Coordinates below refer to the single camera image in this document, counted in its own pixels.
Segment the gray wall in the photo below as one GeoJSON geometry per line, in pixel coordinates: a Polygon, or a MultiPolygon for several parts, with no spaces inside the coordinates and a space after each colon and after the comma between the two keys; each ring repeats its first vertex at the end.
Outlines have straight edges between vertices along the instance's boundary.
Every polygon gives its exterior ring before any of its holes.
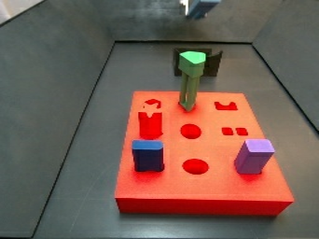
{"type": "Polygon", "coordinates": [[[286,0],[253,46],[319,131],[317,22],[317,0],[286,0]]]}
{"type": "Polygon", "coordinates": [[[116,40],[252,43],[282,0],[222,0],[198,21],[178,13],[178,0],[105,0],[102,16],[116,40]]]}
{"type": "Polygon", "coordinates": [[[32,236],[113,40],[88,0],[0,28],[0,236],[32,236]]]}

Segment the hole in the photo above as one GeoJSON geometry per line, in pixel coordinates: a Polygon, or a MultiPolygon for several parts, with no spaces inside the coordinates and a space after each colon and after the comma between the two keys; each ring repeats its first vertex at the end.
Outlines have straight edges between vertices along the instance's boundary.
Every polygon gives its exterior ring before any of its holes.
{"type": "Polygon", "coordinates": [[[192,175],[201,175],[208,171],[208,164],[202,160],[190,159],[184,162],[182,169],[186,173],[192,175]]]}
{"type": "Polygon", "coordinates": [[[184,124],[180,128],[181,135],[188,139],[196,139],[201,135],[201,130],[194,124],[184,124]]]}
{"type": "Polygon", "coordinates": [[[240,136],[246,136],[248,132],[245,128],[234,128],[236,134],[240,136]]]}
{"type": "Polygon", "coordinates": [[[221,132],[222,132],[224,135],[234,135],[233,129],[229,128],[229,127],[222,127],[221,132]]]}
{"type": "Polygon", "coordinates": [[[220,102],[214,102],[216,110],[237,110],[234,102],[229,102],[226,105],[222,105],[220,102]]]}

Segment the circular hole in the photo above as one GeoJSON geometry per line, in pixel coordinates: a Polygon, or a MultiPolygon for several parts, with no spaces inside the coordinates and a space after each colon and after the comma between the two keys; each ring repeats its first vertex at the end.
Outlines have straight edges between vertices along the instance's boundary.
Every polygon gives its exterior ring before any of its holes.
{"type": "Polygon", "coordinates": [[[201,135],[201,130],[194,124],[184,124],[180,128],[181,135],[188,139],[196,139],[201,135]]]}
{"type": "Polygon", "coordinates": [[[186,173],[192,175],[201,175],[208,171],[208,164],[202,160],[190,159],[184,162],[182,169],[186,173]]]}

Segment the red block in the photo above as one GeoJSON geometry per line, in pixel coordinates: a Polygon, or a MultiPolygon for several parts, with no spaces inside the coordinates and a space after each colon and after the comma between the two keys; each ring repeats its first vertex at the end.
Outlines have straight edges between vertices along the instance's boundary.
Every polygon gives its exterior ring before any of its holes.
{"type": "Polygon", "coordinates": [[[264,138],[241,93],[200,92],[196,108],[178,106],[178,92],[134,92],[114,198],[122,213],[274,216],[292,203],[290,190],[272,157],[260,175],[240,175],[234,157],[242,141],[264,138]],[[162,172],[134,171],[130,144],[140,138],[137,112],[161,101],[162,172]],[[237,110],[216,110],[234,102],[237,110]],[[224,135],[221,129],[245,129],[224,135]]]}

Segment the blue block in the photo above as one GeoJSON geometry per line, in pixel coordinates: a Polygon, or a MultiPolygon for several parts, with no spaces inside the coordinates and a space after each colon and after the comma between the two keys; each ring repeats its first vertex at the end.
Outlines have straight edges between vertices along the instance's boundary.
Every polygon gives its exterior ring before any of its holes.
{"type": "Polygon", "coordinates": [[[220,0],[194,0],[188,8],[186,17],[190,19],[202,18],[205,13],[220,3],[220,0]]]}
{"type": "Polygon", "coordinates": [[[133,140],[132,152],[136,172],[160,172],[164,170],[162,143],[160,140],[133,140]]]}
{"type": "Polygon", "coordinates": [[[234,158],[234,170],[238,174],[257,175],[261,173],[273,154],[268,139],[246,139],[234,158]]]}

